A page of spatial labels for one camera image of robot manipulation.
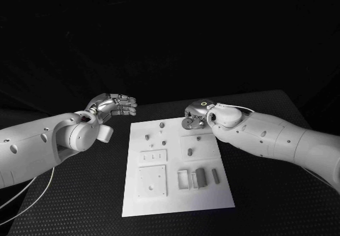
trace black background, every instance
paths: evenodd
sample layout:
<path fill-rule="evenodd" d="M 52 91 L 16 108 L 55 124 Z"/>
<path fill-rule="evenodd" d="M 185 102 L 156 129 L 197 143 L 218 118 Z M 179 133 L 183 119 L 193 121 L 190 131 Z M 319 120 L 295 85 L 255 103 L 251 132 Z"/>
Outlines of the black background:
<path fill-rule="evenodd" d="M 104 92 L 143 105 L 282 89 L 313 129 L 340 135 L 339 10 L 307 0 L 2 2 L 0 107 L 53 116 Z"/>

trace robotic hand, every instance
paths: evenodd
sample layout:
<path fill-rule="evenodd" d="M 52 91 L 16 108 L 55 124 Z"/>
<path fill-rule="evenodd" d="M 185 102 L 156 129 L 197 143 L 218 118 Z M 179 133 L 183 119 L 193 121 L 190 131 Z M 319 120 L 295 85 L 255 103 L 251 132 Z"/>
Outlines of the robotic hand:
<path fill-rule="evenodd" d="M 136 115 L 136 99 L 104 93 L 84 111 L 65 113 L 0 130 L 0 189 L 19 184 L 89 149 L 95 139 L 108 142 L 111 116 Z"/>
<path fill-rule="evenodd" d="M 222 142 L 255 156 L 300 165 L 340 193 L 340 136 L 248 110 L 241 112 L 236 106 L 199 100 L 186 108 L 182 126 L 200 129 L 208 124 Z"/>

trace hole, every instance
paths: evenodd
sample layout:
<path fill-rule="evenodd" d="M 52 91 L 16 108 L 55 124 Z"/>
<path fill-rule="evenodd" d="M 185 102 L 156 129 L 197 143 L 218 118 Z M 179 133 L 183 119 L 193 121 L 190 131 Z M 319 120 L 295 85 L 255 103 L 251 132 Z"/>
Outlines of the hole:
<path fill-rule="evenodd" d="M 10 145 L 9 149 L 15 154 L 17 153 L 17 146 L 16 145 Z"/>
<path fill-rule="evenodd" d="M 42 138 L 43 142 L 46 143 L 48 142 L 48 136 L 45 134 L 40 134 L 40 138 Z"/>

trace black table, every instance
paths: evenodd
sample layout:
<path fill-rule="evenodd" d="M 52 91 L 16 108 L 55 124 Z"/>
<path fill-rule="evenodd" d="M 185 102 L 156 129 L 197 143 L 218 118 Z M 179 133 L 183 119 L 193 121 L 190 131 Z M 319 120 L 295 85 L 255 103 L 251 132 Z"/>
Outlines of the black table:
<path fill-rule="evenodd" d="M 340 235 L 340 195 L 297 165 L 252 156 L 218 140 L 235 208 L 123 218 L 130 124 L 185 116 L 196 101 L 137 107 L 137 116 L 115 116 L 110 143 L 56 168 L 51 187 L 12 225 L 10 236 Z M 210 97 L 310 128 L 281 90 Z M 45 190 L 51 172 L 29 189 L 20 211 Z"/>

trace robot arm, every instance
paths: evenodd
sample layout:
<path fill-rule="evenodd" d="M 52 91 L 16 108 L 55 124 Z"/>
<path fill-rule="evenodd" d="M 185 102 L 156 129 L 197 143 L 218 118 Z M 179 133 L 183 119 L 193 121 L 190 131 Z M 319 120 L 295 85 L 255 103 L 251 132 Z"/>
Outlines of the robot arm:
<path fill-rule="evenodd" d="M 95 139 L 110 142 L 115 115 L 136 115 L 136 99 L 121 94 L 97 96 L 85 111 L 65 113 L 0 130 L 0 189 L 19 184 L 87 151 Z"/>
<path fill-rule="evenodd" d="M 275 116 L 245 113 L 234 106 L 200 100 L 187 107 L 182 126 L 193 129 L 206 124 L 222 142 L 255 156 L 300 165 L 340 192 L 340 136 L 304 129 Z"/>

